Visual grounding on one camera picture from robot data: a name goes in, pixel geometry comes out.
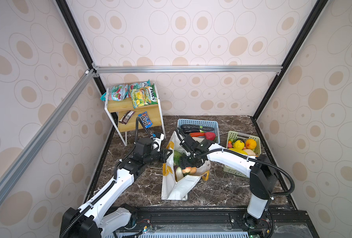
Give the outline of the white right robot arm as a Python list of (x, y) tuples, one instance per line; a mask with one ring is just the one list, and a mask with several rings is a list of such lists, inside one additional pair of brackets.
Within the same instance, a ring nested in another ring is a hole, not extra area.
[[(180, 128), (176, 129), (176, 135), (180, 140), (180, 146), (186, 151), (186, 155), (179, 160), (183, 169), (199, 168), (206, 161), (213, 161), (232, 167), (249, 178), (251, 198), (245, 213), (247, 220), (260, 220), (271, 200), (276, 196), (290, 195), (295, 189), (292, 176), (280, 167), (268, 163), (265, 155), (259, 157), (244, 155), (207, 139), (197, 142), (190, 135), (185, 135)], [(278, 173), (289, 180), (290, 188), (287, 191), (273, 192), (279, 180)]]

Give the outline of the red bell pepper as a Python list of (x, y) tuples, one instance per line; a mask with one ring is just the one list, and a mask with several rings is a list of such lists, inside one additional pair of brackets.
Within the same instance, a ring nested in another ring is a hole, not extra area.
[(215, 141), (216, 139), (216, 134), (214, 132), (206, 132), (205, 133), (205, 138), (210, 141)]

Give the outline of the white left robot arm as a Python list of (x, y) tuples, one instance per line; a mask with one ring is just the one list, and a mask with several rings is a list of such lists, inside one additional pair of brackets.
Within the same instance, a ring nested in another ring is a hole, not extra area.
[(118, 197), (145, 172), (153, 162), (165, 161), (172, 151), (162, 149), (163, 133), (150, 133), (134, 140), (133, 148), (113, 170), (112, 178), (78, 209), (69, 208), (62, 218), (61, 238), (104, 238), (116, 230), (136, 226), (136, 208), (123, 204), (115, 211), (108, 210)]

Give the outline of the green cabbage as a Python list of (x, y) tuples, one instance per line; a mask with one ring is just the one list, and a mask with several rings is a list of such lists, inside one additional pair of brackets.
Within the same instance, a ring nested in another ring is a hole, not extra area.
[(180, 166), (180, 159), (182, 157), (182, 154), (178, 151), (174, 151), (174, 164), (176, 166)]

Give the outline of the white eggplant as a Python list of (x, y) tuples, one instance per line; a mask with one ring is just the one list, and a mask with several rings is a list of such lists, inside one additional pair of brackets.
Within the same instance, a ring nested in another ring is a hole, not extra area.
[(182, 168), (181, 167), (177, 167), (175, 175), (176, 175), (176, 181), (177, 182), (179, 182), (181, 179), (184, 178), (184, 174), (182, 172)]

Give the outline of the yellow mango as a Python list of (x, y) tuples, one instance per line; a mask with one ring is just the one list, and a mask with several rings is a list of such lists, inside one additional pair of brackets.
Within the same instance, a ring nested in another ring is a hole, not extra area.
[(238, 149), (238, 148), (230, 148), (230, 150), (234, 151), (236, 153), (239, 153), (239, 154), (248, 155), (248, 153), (246, 151)]

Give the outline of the white grocery bag yellow handles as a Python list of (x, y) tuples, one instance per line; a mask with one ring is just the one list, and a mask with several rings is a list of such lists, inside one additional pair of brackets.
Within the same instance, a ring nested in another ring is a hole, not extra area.
[(207, 181), (210, 174), (211, 163), (206, 161), (203, 166), (181, 167), (181, 157), (186, 155), (186, 151), (180, 146), (181, 141), (174, 132), (167, 145), (167, 149), (172, 151), (166, 162), (163, 163), (162, 200), (182, 200), (188, 199), (188, 193), (201, 180)]

